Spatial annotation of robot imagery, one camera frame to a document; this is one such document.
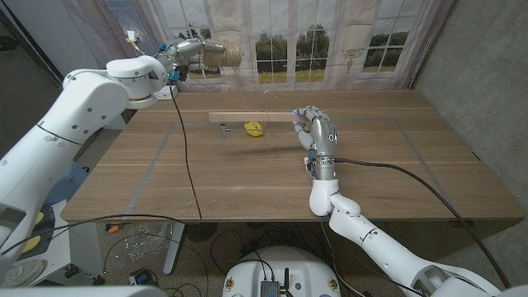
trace wooden stick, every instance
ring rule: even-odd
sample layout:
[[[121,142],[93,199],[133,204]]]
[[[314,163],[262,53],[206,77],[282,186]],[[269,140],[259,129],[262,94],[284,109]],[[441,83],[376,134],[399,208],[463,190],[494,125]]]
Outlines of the wooden stick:
[[[305,116],[296,115],[293,112],[210,112],[209,122],[286,122],[286,121],[307,121]]]

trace yellow object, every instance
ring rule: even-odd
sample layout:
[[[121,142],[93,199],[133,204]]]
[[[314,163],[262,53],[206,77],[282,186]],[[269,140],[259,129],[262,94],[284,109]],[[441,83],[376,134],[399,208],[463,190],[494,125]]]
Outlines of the yellow object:
[[[244,124],[244,128],[246,128],[246,132],[253,137],[259,137],[260,135],[264,134],[261,123],[259,122],[248,122]]]
[[[35,224],[38,224],[40,223],[40,221],[44,218],[44,213],[41,211],[39,212],[39,214],[36,216],[36,222]]]
[[[37,244],[40,242],[40,235],[37,235],[33,237],[32,239],[28,240],[26,243],[26,246],[24,247],[24,250],[22,252],[27,252],[32,250],[36,247]]]

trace wooden table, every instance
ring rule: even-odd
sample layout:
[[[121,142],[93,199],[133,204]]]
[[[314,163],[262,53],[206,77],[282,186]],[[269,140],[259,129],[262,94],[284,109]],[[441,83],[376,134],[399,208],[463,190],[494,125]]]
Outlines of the wooden table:
[[[387,92],[180,93],[189,165],[204,221],[318,221],[312,179],[291,123],[253,138],[209,111],[324,109],[339,135],[336,157],[392,163],[431,183],[466,219],[520,219],[524,210],[421,94]],[[424,186],[388,168],[338,164],[340,192],[369,219],[444,220],[452,214]],[[116,214],[200,220],[171,101],[138,111],[62,213],[67,221]]]

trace tree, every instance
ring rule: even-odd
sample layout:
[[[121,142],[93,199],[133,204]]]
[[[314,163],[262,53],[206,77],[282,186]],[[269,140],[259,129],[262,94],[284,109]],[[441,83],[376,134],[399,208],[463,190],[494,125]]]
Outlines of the tree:
[[[365,67],[380,66],[383,52],[383,49],[369,49],[366,55]]]
[[[187,30],[187,38],[198,38],[198,32],[196,30],[191,29],[191,31]]]
[[[284,67],[284,61],[276,61],[286,60],[288,57],[288,40],[283,35],[277,34],[270,36],[267,33],[261,33],[259,40],[255,43],[255,50],[257,52],[257,61],[269,61],[273,58],[273,63],[257,63],[257,71],[259,73],[271,71],[279,73],[287,70],[286,67]]]
[[[314,31],[314,29],[324,29],[320,24],[311,25],[308,32],[300,34],[297,38],[297,64],[296,70],[309,70],[310,61],[302,59],[326,59],[328,57],[328,46],[330,39],[326,30]],[[324,69],[326,60],[312,60],[312,69]]]
[[[389,34],[376,34],[372,36],[370,40],[370,46],[381,46],[386,45],[389,39]]]
[[[409,34],[409,31],[407,32],[394,32],[390,36],[390,45],[405,45],[405,40],[407,40],[407,36]]]
[[[385,58],[383,59],[383,66],[396,66],[401,53],[402,49],[387,49],[387,53],[385,53]]]
[[[204,39],[211,39],[211,31],[209,28],[200,29],[200,34]]]

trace table leg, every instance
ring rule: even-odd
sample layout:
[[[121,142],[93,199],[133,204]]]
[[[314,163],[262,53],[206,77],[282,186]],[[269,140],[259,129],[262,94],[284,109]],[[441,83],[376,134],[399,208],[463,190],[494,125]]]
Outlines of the table leg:
[[[171,243],[168,245],[167,257],[165,258],[165,264],[163,265],[163,273],[165,275],[170,275],[174,270],[178,251],[180,250],[180,242],[182,241],[184,228],[185,224],[178,222],[174,223],[172,226],[171,239],[173,241],[171,241]]]

